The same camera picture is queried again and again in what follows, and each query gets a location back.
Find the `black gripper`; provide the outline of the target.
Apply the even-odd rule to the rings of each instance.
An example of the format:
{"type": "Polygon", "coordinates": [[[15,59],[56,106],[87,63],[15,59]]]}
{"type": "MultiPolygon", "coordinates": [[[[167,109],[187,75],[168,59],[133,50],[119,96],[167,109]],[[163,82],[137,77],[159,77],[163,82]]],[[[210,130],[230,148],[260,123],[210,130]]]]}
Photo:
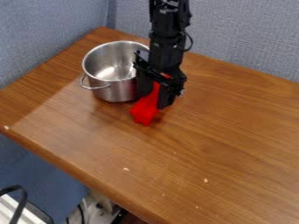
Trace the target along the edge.
{"type": "Polygon", "coordinates": [[[136,69],[136,95],[144,97],[153,91],[155,81],[161,82],[156,107],[164,109],[173,104],[182,95],[187,81],[180,69],[186,47],[187,34],[179,31],[173,36],[149,33],[149,50],[135,53],[133,67],[136,69]]]}

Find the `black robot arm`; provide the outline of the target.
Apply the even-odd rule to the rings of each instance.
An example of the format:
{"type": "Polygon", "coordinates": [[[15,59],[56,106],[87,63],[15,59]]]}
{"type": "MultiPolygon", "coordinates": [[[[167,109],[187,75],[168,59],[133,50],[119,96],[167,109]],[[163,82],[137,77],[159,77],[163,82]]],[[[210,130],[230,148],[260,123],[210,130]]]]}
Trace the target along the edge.
{"type": "Polygon", "coordinates": [[[135,52],[136,94],[145,97],[157,88],[157,109],[173,104],[183,95],[187,76],[180,66],[183,55],[192,49],[186,42],[194,43],[186,29],[191,25],[190,0],[149,0],[151,31],[149,50],[135,52]]]}

